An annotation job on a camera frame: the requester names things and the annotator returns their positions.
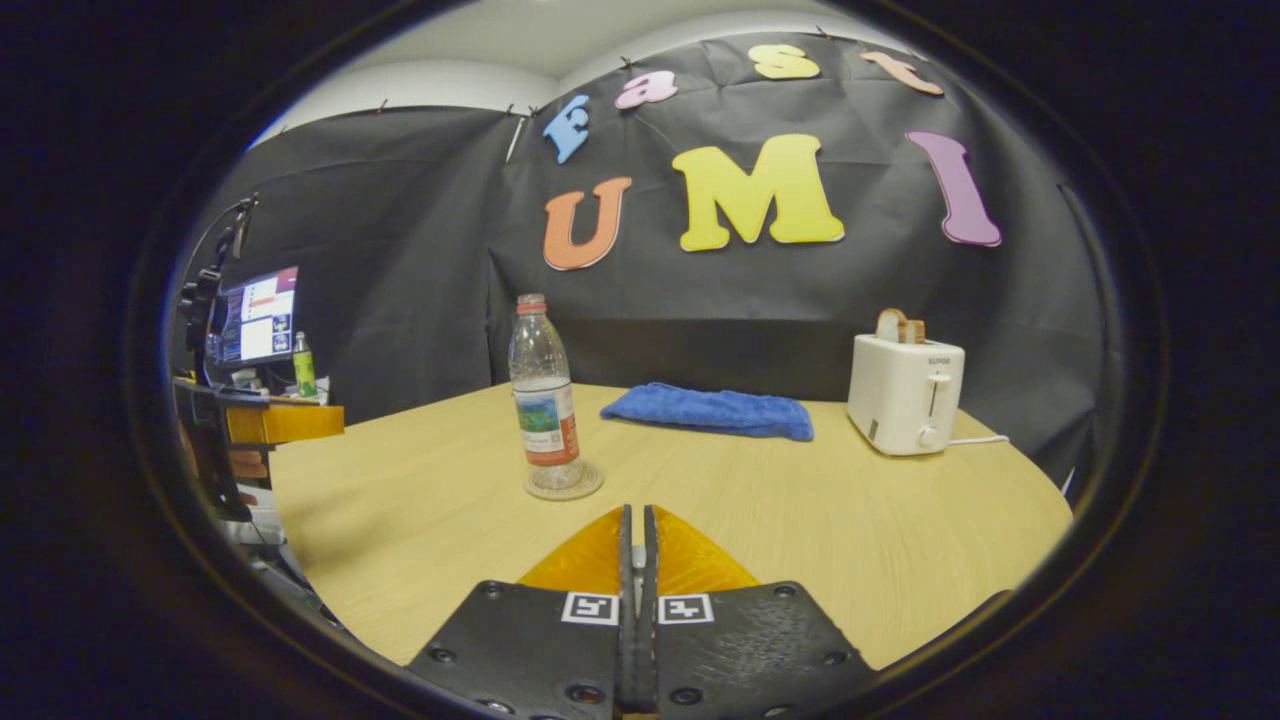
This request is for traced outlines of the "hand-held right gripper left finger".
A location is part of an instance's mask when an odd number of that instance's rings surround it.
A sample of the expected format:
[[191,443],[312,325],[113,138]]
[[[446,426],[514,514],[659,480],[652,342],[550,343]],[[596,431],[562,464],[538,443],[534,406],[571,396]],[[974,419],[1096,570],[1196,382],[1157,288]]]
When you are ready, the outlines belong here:
[[479,582],[406,670],[484,717],[616,717],[632,509],[596,527],[611,591]]

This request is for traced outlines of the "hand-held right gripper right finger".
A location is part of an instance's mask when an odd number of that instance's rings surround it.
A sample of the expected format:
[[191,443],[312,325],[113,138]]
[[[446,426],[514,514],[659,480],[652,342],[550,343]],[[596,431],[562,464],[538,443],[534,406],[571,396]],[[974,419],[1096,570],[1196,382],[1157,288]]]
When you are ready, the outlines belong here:
[[797,582],[763,583],[659,506],[645,509],[660,719],[812,719],[876,670]]

